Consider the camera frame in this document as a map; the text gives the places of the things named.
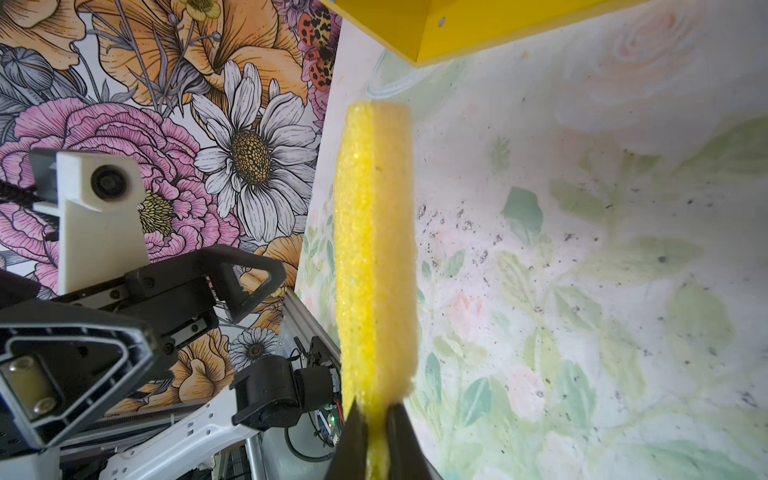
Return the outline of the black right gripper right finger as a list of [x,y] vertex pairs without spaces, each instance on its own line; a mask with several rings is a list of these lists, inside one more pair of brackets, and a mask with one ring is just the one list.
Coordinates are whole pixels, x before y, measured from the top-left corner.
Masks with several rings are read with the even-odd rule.
[[390,480],[438,480],[440,474],[422,452],[405,406],[391,405],[387,411],[386,434]]

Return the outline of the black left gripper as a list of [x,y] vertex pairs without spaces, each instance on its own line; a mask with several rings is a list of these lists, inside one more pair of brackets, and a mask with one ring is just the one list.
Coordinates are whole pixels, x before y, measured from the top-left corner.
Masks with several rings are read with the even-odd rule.
[[[280,260],[225,245],[200,255],[203,263],[118,273],[61,269],[57,302],[2,309],[1,397],[22,443],[32,450],[61,444],[217,329],[218,299],[239,323],[286,280]],[[266,279],[246,287],[237,268]]]

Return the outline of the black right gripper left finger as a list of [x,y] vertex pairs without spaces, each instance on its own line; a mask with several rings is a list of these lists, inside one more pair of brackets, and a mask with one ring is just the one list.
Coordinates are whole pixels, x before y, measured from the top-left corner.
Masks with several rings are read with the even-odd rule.
[[352,404],[325,480],[364,480],[368,452],[368,425],[355,401]]

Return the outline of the bright yellow sponge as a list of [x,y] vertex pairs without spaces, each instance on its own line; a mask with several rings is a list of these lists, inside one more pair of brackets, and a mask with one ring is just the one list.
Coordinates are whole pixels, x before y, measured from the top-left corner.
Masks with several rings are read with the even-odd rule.
[[368,426],[363,478],[391,468],[385,416],[418,366],[411,114],[381,101],[348,108],[334,181],[335,313],[344,414]]

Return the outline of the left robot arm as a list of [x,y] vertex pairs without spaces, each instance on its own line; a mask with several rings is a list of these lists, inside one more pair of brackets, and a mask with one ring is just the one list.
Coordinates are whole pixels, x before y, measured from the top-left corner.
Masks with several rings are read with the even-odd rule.
[[[56,479],[60,447],[217,324],[223,301],[240,320],[275,292],[276,259],[216,245],[52,299],[1,275],[1,475]],[[213,399],[98,466],[103,479],[174,479],[226,447],[339,399],[337,345],[313,320],[307,366],[266,355]]]

